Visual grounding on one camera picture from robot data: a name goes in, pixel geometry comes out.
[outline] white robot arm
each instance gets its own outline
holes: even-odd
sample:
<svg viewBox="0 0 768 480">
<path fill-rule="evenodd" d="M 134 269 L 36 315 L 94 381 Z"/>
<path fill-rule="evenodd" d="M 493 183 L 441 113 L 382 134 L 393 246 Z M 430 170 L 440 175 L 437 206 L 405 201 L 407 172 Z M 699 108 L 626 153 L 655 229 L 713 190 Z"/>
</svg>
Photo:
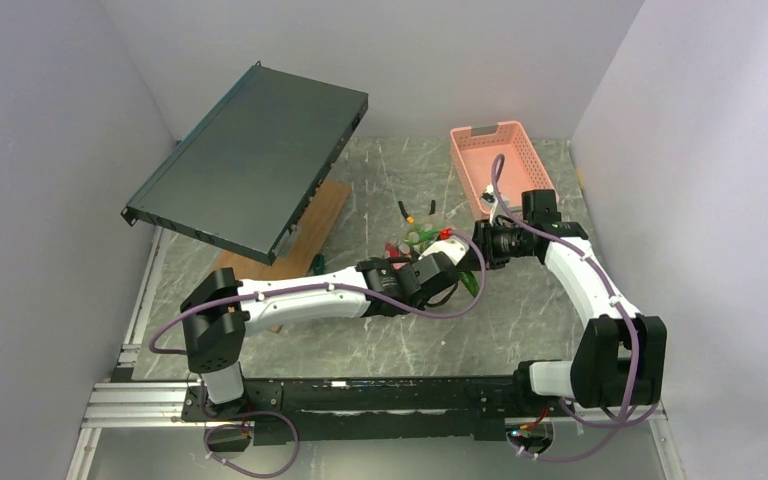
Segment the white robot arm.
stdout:
<svg viewBox="0 0 768 480">
<path fill-rule="evenodd" d="M 618 406 L 622 402 L 628 376 L 628 359 L 619 349 L 629 348 L 630 335 L 641 344 L 632 402 L 653 404 L 660 398 L 666 328 L 658 317 L 643 316 L 626 300 L 610 279 L 613 295 L 586 260 L 592 246 L 583 229 L 573 222 L 560 221 L 554 191 L 528 192 L 524 218 L 529 224 L 584 252 L 582 258 L 569 247 L 529 234 L 513 225 L 475 224 L 473 242 L 478 246 L 489 270 L 504 267 L 514 257 L 536 257 L 560 281 L 569 295 L 584 334 L 573 360 L 529 360 L 514 373 L 515 383 L 524 395 L 573 399 L 585 407 Z M 184 320 L 190 370 L 203 376 L 210 400 L 222 404 L 244 395 L 239 362 L 243 337 L 278 325 L 292 325 L 318 318 L 359 318 L 373 315 L 395 316 L 404 311 L 361 292 L 335 288 L 299 287 L 343 284 L 372 290 L 414 308 L 424 309 L 429 300 L 458 282 L 458 272 L 478 270 L 478 257 L 455 237 L 435 242 L 415 260 L 396 269 L 386 259 L 372 258 L 355 267 L 319 275 L 281 281 L 241 280 L 230 269 L 217 271 L 205 280 L 182 306 L 220 297 L 249 295 L 233 312 L 205 311 Z M 280 295 L 259 292 L 285 290 Z M 622 305 L 634 320 L 629 332 L 616 306 Z"/>
</svg>

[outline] purple cable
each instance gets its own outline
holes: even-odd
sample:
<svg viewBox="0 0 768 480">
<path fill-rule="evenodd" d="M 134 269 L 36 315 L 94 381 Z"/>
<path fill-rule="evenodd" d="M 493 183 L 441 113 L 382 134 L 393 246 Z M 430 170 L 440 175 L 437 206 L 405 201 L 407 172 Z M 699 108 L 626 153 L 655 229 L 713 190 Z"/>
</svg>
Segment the purple cable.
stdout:
<svg viewBox="0 0 768 480">
<path fill-rule="evenodd" d="M 611 422 L 591 422 L 589 420 L 585 420 L 581 418 L 580 416 L 576 415 L 575 412 L 573 412 L 566 404 L 566 402 L 561 399 L 561 401 L 558 402 L 561 405 L 561 410 L 563 410 L 567 415 L 575 419 L 578 423 L 587 426 L 587 427 L 593 427 L 593 428 L 625 428 L 625 427 L 631 427 L 634 425 L 637 425 L 639 423 L 643 423 L 646 421 L 647 418 L 651 417 L 653 413 L 658 411 L 658 404 L 652 405 L 649 407 L 649 410 L 646 410 L 646 412 L 635 418 L 634 420 L 626 420 L 625 422 L 617 422 L 616 420 Z M 631 410 L 629 410 L 628 415 L 631 417 L 631 415 L 634 413 L 634 410 L 637 407 L 631 407 Z"/>
<path fill-rule="evenodd" d="M 235 295 L 233 297 L 225 297 L 220 298 L 218 300 L 213 300 L 207 303 L 203 303 L 201 305 L 196 305 L 193 308 L 190 308 L 189 310 L 186 310 L 182 312 L 180 315 L 172 319 L 169 323 L 164 325 L 160 328 L 152 337 L 151 340 L 148 342 L 148 349 L 152 353 L 157 354 L 172 354 L 172 355 L 186 355 L 186 350 L 180 350 L 180 349 L 174 349 L 174 348 L 160 348 L 157 346 L 157 341 L 160 339 L 160 337 L 169 331 L 172 327 L 180 323 L 185 318 L 191 317 L 193 315 L 196 315 L 198 313 L 201 313 L 205 310 L 214 308 L 214 307 L 220 307 L 223 305 L 230 305 L 234 303 L 239 302 L 246 302 L 249 300 L 254 300 L 258 297 L 259 294 L 263 294 L 264 297 L 274 297 L 277 295 L 285 295 L 288 293 L 299 293 L 299 292 L 306 292 L 309 290 L 325 290 L 328 288 L 329 285 L 334 285 L 334 288 L 338 288 L 341 290 L 350 290 L 353 292 L 362 293 L 364 295 L 368 295 L 370 297 L 376 298 L 378 300 L 381 300 L 382 302 L 389 303 L 390 305 L 393 305 L 395 307 L 398 307 L 406 312 L 414 313 L 416 315 L 422 316 L 422 317 L 428 317 L 428 318 L 456 318 L 460 317 L 461 315 L 465 315 L 470 310 L 475 308 L 475 305 L 478 304 L 478 300 L 481 299 L 481 295 L 484 293 L 484 282 L 487 279 L 487 267 L 484 264 L 484 256 L 481 255 L 481 249 L 478 248 L 478 245 L 475 244 L 475 242 L 472 241 L 471 238 L 467 237 L 466 235 L 462 235 L 458 232 L 452 232 L 452 235 L 460 238 L 461 240 L 465 241 L 469 247 L 475 252 L 476 256 L 478 257 L 478 264 L 481 267 L 481 284 L 478 287 L 478 293 L 475 295 L 475 297 L 472 299 L 472 302 L 470 302 L 469 305 L 466 306 L 463 310 L 455 313 L 434 313 L 434 312 L 426 312 L 425 310 L 420 310 L 418 308 L 411 307 L 409 305 L 405 305 L 402 302 L 399 302 L 398 300 L 393 300 L 392 298 L 382 295 L 378 292 L 373 292 L 372 290 L 357 287 L 354 285 L 346 285 L 344 283 L 317 283 L 317 284 L 311 284 L 311 285 L 299 285 L 296 287 L 287 287 L 287 288 L 279 288 L 275 290 L 268 290 L 264 292 L 253 292 L 246 295 Z"/>
<path fill-rule="evenodd" d="M 584 257 L 585 253 L 580 248 L 576 247 L 570 242 L 567 242 L 566 240 L 556 237 L 552 234 L 543 232 L 541 230 L 537 230 L 536 228 L 532 227 L 531 225 L 525 223 L 524 221 L 516 218 L 513 213 L 511 213 L 511 209 L 508 208 L 508 205 L 505 203 L 505 201 L 502 199 L 502 193 L 499 190 L 499 178 L 502 176 L 502 168 L 505 166 L 505 155 L 499 154 L 496 156 L 496 158 L 493 160 L 493 167 L 491 170 L 490 175 L 490 181 L 493 184 L 493 193 L 496 196 L 496 201 L 499 204 L 499 207 L 501 207 L 502 211 L 505 212 L 505 215 L 508 216 L 511 220 L 513 220 L 517 225 L 519 225 L 523 230 L 537 235 L 538 237 L 545 238 L 546 240 L 549 240 L 551 242 L 559 243 L 573 252 L 575 252 L 579 257 Z M 590 265 L 591 268 L 596 272 L 596 275 L 599 276 L 599 279 L 602 280 L 602 284 L 605 286 L 605 290 L 607 290 L 608 295 L 613 297 L 616 295 L 616 292 L 614 291 L 614 287 L 611 285 L 611 280 L 608 278 L 608 274 L 605 273 L 604 270 L 602 270 L 602 267 L 599 266 L 598 263 L 591 257 L 588 258 L 587 264 Z M 617 303 L 614 305 L 614 308 L 617 309 L 617 311 L 620 313 L 620 316 L 623 319 L 623 322 L 625 323 L 626 328 L 629 331 L 629 336 L 631 337 L 631 365 L 629 365 L 628 370 L 628 379 L 625 382 L 625 391 L 623 392 L 623 399 L 622 404 L 620 406 L 620 413 L 617 416 L 618 417 L 618 423 L 621 425 L 626 420 L 628 420 L 631 413 L 628 411 L 629 406 L 631 405 L 631 394 L 634 390 L 634 377 L 637 372 L 637 365 L 640 362 L 640 342 L 637 338 L 637 335 L 634 335 L 634 332 L 636 329 L 634 328 L 634 324 L 631 321 L 631 317 L 629 317 L 628 312 L 626 312 L 625 307 L 623 307 L 622 303 Z"/>
<path fill-rule="evenodd" d="M 299 443 L 299 432 L 296 430 L 296 426 L 293 425 L 293 422 L 290 421 L 289 418 L 284 416 L 281 413 L 278 412 L 270 412 L 268 410 L 263 411 L 256 411 L 256 412 L 246 412 L 243 414 L 240 414 L 236 418 L 239 418 L 241 420 L 244 420 L 246 418 L 251 417 L 260 417 L 263 415 L 267 415 L 270 417 L 277 417 L 284 421 L 284 423 L 287 424 L 287 426 L 290 427 L 290 430 L 293 432 L 293 454 L 290 455 L 290 459 L 287 460 L 287 463 L 284 464 L 283 467 L 279 468 L 273 473 L 257 473 L 257 472 L 250 472 L 246 470 L 245 468 L 237 465 L 234 462 L 230 462 L 219 455 L 216 455 L 213 453 L 213 451 L 210 450 L 210 445 L 208 441 L 210 440 L 210 436 L 213 435 L 213 432 L 216 432 L 217 430 L 230 430 L 230 429 L 237 429 L 240 428 L 239 425 L 234 424 L 225 424 L 225 425 L 217 425 L 210 430 L 207 431 L 207 433 L 204 434 L 204 451 L 207 452 L 208 457 L 216 460 L 217 462 L 221 463 L 222 465 L 231 468 L 232 470 L 242 473 L 243 475 L 248 475 L 250 477 L 254 478 L 275 478 L 278 475 L 281 475 L 282 473 L 286 472 L 291 466 L 293 466 L 293 463 L 296 461 L 296 457 L 299 456 L 299 447 L 301 444 Z"/>
<path fill-rule="evenodd" d="M 201 408 L 201 413 L 207 418 L 214 419 L 219 415 L 207 411 L 207 385 L 205 385 L 201 375 L 199 375 L 199 380 L 201 380 L 201 388 L 199 389 L 199 407 Z"/>
</svg>

